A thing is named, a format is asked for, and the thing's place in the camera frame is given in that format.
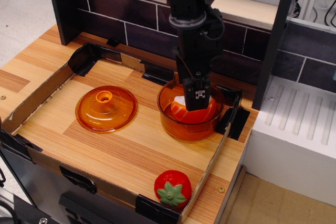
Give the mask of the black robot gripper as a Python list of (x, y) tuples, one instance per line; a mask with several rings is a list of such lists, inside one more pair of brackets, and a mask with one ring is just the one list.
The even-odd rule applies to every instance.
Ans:
[(206, 109), (211, 94), (211, 62), (224, 48), (224, 22), (218, 9), (207, 9), (198, 19), (169, 22), (177, 30), (176, 65), (183, 80), (185, 105), (188, 111)]

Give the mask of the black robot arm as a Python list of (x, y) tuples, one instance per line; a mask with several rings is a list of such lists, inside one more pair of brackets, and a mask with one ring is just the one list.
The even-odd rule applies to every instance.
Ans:
[(188, 111), (208, 107), (211, 62), (224, 47), (222, 14), (211, 7), (214, 0), (166, 0), (170, 25), (176, 30), (176, 65)]

